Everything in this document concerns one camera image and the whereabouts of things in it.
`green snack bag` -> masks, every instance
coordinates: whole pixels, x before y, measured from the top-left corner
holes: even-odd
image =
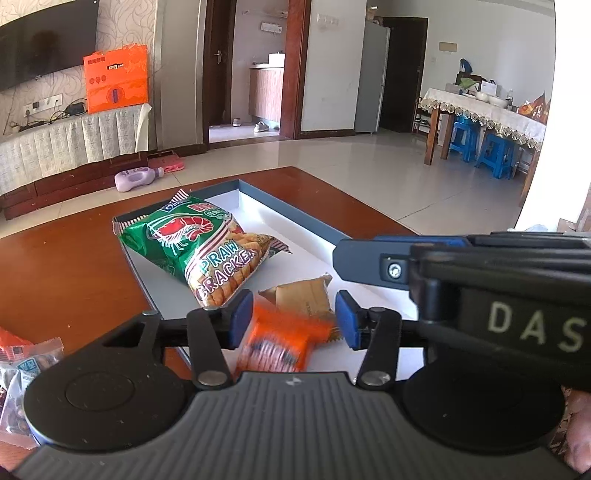
[[[231,213],[179,192],[154,213],[114,222],[125,245],[179,280],[202,306],[221,306],[286,244],[270,235],[245,233]]]

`brown tabletop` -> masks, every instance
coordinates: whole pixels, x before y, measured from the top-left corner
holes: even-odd
[[[353,238],[412,235],[396,221],[295,167],[195,183],[199,189],[240,178]],[[113,217],[170,198],[149,193],[58,218],[0,239],[0,326],[34,343],[61,337],[72,353],[149,308],[112,233]],[[190,378],[184,361],[166,364]],[[12,469],[30,453],[0,442],[0,465]]]

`hand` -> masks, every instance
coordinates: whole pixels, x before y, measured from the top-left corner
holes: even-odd
[[[566,432],[569,450],[566,462],[579,473],[591,468],[591,394],[574,391],[569,395],[573,413]]]

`refrigerator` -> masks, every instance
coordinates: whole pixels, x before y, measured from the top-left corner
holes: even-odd
[[[390,29],[370,21],[365,22],[361,75],[355,113],[355,132],[378,131],[382,112]]]

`screw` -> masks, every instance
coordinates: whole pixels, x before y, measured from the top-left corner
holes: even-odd
[[[379,370],[371,370],[361,375],[361,381],[370,387],[381,387],[391,380],[390,375]]]
[[[199,383],[207,386],[207,387],[219,387],[223,385],[228,376],[224,372],[219,372],[217,370],[206,370],[205,372],[201,372],[197,377]]]
[[[390,263],[388,266],[388,275],[390,275],[390,277],[392,277],[394,280],[398,280],[400,275],[402,275],[402,267],[400,264]]]

